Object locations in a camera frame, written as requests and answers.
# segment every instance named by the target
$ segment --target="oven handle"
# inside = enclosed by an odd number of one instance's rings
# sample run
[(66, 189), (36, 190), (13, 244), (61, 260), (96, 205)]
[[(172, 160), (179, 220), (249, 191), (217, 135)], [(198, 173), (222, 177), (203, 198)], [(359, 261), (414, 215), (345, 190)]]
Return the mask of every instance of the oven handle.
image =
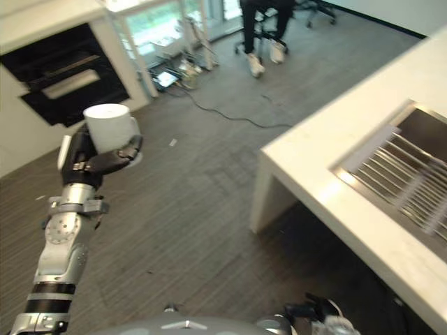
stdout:
[(60, 75), (66, 71), (77, 68), (78, 66), (81, 66), (81, 65), (87, 64), (91, 61), (94, 61), (95, 59), (98, 59), (99, 57), (100, 56), (98, 56), (97, 54), (93, 54), (91, 56), (85, 57), (84, 59), (81, 59), (80, 61), (76, 61), (75, 63), (64, 66), (63, 68), (59, 68), (56, 71), (45, 73), (45, 76), (46, 76), (46, 78), (49, 78), (49, 77), (54, 77), (56, 75)]

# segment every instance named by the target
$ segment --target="white cup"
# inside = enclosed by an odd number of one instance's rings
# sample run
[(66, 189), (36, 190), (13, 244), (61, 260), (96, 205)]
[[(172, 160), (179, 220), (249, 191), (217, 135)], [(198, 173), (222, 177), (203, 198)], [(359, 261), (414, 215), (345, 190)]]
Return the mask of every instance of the white cup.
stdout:
[(84, 111), (84, 117), (98, 154), (120, 149), (134, 135), (140, 134), (137, 121), (124, 105), (106, 103), (92, 106)]

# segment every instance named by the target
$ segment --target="chair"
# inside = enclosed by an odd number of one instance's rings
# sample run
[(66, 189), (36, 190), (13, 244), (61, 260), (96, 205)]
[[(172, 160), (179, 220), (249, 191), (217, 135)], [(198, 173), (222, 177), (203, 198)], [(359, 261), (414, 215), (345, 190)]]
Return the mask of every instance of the chair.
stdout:
[[(277, 12), (275, 9), (273, 8), (260, 8), (258, 9), (258, 15), (256, 16), (256, 26), (255, 27), (255, 33), (254, 33), (254, 38), (259, 40), (259, 44), (258, 47), (256, 48), (257, 51), (257, 56), (259, 58), (260, 63), (262, 64), (263, 62), (263, 58), (262, 58), (262, 53), (263, 53), (263, 40), (264, 38), (270, 40), (272, 38), (274, 38), (274, 33), (275, 31), (273, 30), (266, 30), (265, 28), (265, 23), (267, 22), (268, 19), (270, 19), (271, 17), (276, 16)], [(279, 41), (284, 47), (285, 50), (284, 52), (286, 54), (288, 54), (288, 47), (287, 44), (284, 41)], [(244, 45), (244, 41), (241, 40), (240, 42), (235, 43), (235, 54), (239, 54), (239, 48)]]
[(312, 28), (312, 20), (318, 12), (322, 12), (327, 16), (330, 16), (332, 19), (330, 23), (332, 25), (337, 23), (337, 16), (334, 14), (334, 8), (329, 3), (322, 0), (303, 0), (296, 1), (296, 9), (298, 10), (310, 10), (309, 17), (307, 18), (307, 28)]

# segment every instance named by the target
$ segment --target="black cable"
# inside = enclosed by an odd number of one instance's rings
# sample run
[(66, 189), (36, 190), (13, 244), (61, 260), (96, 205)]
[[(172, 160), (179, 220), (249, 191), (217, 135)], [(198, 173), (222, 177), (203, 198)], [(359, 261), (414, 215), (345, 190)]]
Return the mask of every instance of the black cable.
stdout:
[(248, 119), (248, 118), (246, 118), (246, 117), (229, 117), (229, 116), (225, 115), (224, 113), (218, 111), (218, 110), (215, 109), (215, 108), (206, 108), (206, 107), (201, 106), (201, 105), (196, 101), (196, 99), (195, 99), (195, 98), (194, 98), (194, 97), (193, 97), (193, 96), (192, 96), (186, 89), (183, 89), (182, 87), (177, 87), (177, 88), (178, 88), (178, 89), (181, 89), (181, 90), (184, 92), (184, 94), (181, 95), (181, 96), (179, 96), (179, 95), (177, 95), (177, 94), (172, 94), (172, 93), (170, 93), (170, 92), (168, 92), (168, 91), (166, 91), (166, 93), (168, 93), (170, 96), (174, 96), (174, 97), (176, 97), (176, 98), (183, 98), (183, 97), (185, 97), (185, 96), (188, 96), (188, 97), (191, 99), (191, 101), (193, 102), (193, 104), (194, 104), (197, 108), (199, 108), (199, 109), (201, 109), (201, 110), (204, 110), (204, 111), (206, 111), (206, 112), (214, 112), (214, 113), (220, 115), (221, 117), (223, 117), (224, 119), (227, 119), (227, 120), (229, 120), (229, 121), (245, 121), (245, 122), (249, 122), (249, 123), (253, 124), (254, 126), (256, 126), (256, 127), (258, 127), (258, 128), (262, 128), (262, 129), (271, 129), (271, 128), (292, 128), (292, 127), (293, 127), (293, 126), (290, 125), (290, 124), (273, 124), (273, 125), (265, 126), (265, 125), (262, 125), (262, 124), (258, 124), (258, 123), (256, 123), (255, 121), (250, 120), (250, 119)]
[(272, 105), (274, 105), (272, 98), (270, 98), (269, 96), (266, 96), (265, 94), (261, 94), (261, 96), (267, 100), (269, 103), (271, 103)]

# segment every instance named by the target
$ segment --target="counter leg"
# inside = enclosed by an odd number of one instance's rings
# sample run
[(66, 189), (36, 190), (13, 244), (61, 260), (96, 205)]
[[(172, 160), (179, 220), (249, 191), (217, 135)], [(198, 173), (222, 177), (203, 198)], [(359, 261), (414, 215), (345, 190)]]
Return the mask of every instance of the counter leg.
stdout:
[(296, 197), (272, 174), (265, 157), (258, 163), (258, 174), (251, 208), (250, 229), (256, 234), (266, 228), (292, 204)]

